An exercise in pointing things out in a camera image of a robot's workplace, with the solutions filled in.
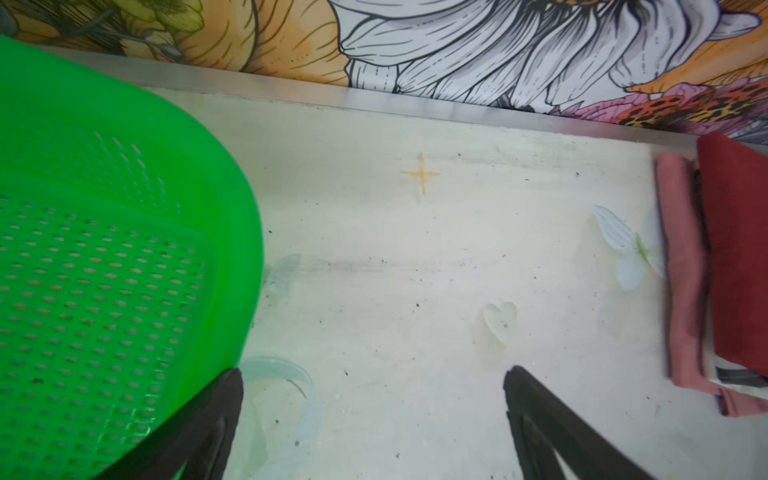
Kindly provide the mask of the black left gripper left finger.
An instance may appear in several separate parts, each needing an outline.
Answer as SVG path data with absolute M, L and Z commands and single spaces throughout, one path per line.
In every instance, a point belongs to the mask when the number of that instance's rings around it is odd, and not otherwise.
M 223 371 L 174 415 L 96 477 L 221 479 L 244 396 L 241 371 Z

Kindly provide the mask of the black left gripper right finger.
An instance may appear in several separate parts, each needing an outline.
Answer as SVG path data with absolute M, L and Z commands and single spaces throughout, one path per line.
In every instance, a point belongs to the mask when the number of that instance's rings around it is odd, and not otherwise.
M 579 479 L 651 477 L 523 367 L 506 373 L 503 389 L 525 479 L 563 479 L 563 465 Z

